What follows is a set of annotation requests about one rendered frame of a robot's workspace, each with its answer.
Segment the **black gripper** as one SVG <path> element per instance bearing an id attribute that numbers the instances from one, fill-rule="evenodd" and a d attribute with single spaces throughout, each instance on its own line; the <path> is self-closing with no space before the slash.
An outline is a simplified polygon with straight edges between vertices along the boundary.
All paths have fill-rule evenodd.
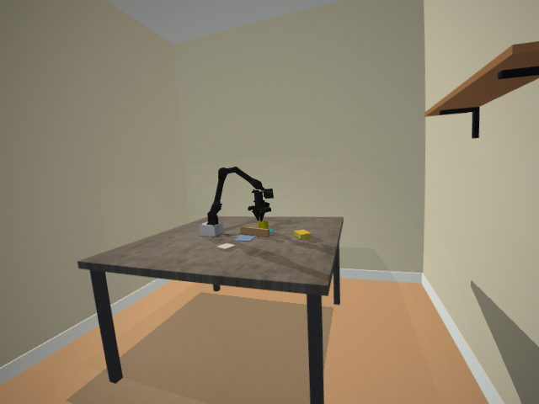
<path id="1" fill-rule="evenodd" d="M 255 215 L 257 221 L 259 221 L 259 218 L 261 221 L 263 221 L 264 214 L 266 212 L 270 212 L 271 208 L 263 206 L 263 199 L 255 199 L 253 202 L 255 202 L 255 206 L 249 206 L 248 210 L 253 210 L 252 212 Z"/>

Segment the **yellow block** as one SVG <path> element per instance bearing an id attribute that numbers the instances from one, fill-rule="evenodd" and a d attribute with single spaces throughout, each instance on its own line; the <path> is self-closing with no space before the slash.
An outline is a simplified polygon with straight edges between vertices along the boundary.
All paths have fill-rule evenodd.
<path id="1" fill-rule="evenodd" d="M 294 236 L 298 237 L 299 239 L 308 239 L 308 238 L 312 238 L 312 233 L 306 230 L 298 230 L 298 231 L 294 231 Z"/>

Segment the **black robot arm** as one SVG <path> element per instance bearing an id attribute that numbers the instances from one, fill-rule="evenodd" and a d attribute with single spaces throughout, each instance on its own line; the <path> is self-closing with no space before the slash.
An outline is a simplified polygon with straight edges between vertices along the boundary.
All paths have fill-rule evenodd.
<path id="1" fill-rule="evenodd" d="M 240 177 L 242 177 L 245 180 L 247 180 L 248 182 L 250 182 L 250 184 L 255 189 L 260 189 L 261 191 L 259 191 L 259 190 L 253 190 L 252 191 L 252 193 L 254 193 L 254 199 L 262 199 L 263 198 L 263 193 L 264 193 L 264 197 L 266 199 L 273 199 L 274 198 L 273 189 L 264 189 L 264 187 L 262 186 L 262 183 L 259 180 L 251 178 L 245 172 L 240 170 L 238 167 L 230 167 L 230 168 L 221 167 L 218 170 L 218 184 L 217 184 L 217 188 L 216 188 L 216 196 L 215 196 L 214 202 L 213 202 L 213 204 L 211 206 L 211 210 L 207 213 L 207 222 L 208 222 L 208 223 L 206 223 L 207 225 L 219 224 L 218 217 L 217 217 L 216 214 L 219 212 L 219 210 L 221 210 L 221 205 L 222 205 L 220 203 L 221 192 L 222 192 L 224 181 L 225 181 L 226 176 L 227 176 L 228 173 L 236 173 Z"/>

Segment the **cream flat square tile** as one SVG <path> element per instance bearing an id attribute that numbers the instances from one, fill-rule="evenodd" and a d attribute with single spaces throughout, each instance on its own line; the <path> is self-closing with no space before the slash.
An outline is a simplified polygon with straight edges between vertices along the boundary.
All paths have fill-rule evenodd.
<path id="1" fill-rule="evenodd" d="M 218 246 L 218 247 L 216 247 L 216 248 L 217 248 L 217 249 L 221 249 L 221 250 L 226 251 L 226 250 L 228 250 L 228 249 L 234 248 L 235 246 L 236 246 L 236 245 L 232 245 L 232 244 L 226 243 L 226 244 L 223 244 L 223 245 Z"/>

